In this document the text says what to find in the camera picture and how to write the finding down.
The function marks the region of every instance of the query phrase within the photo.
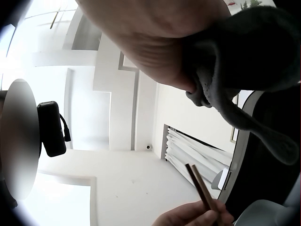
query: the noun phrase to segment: skin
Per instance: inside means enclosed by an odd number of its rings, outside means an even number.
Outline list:
[[[230,16],[223,0],[76,0],[86,16],[155,81],[193,93],[181,38]]]
[[[214,199],[221,219],[225,226],[232,226],[233,216],[226,210],[226,206]],[[202,201],[184,204],[172,209],[154,222],[153,226],[210,226],[217,219],[213,210],[205,211]]]

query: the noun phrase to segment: chopsticks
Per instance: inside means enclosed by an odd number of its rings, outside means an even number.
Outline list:
[[[215,212],[219,213],[219,211],[217,210],[217,207],[200,175],[200,173],[198,172],[197,168],[195,165],[193,165],[192,167],[190,167],[189,164],[185,165],[188,173],[190,174],[190,177],[197,189],[197,192],[199,193],[201,200],[203,201],[203,204],[205,206],[205,210],[214,210]],[[218,216],[216,222],[214,225],[218,225],[218,226],[224,226],[220,216]]]

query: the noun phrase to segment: gray towel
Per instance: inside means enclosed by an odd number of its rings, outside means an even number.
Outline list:
[[[299,146],[238,108],[240,90],[279,91],[300,81],[300,25],[287,12],[254,7],[184,39],[183,66],[194,74],[196,106],[214,107],[233,127],[255,134],[286,165],[299,157]]]

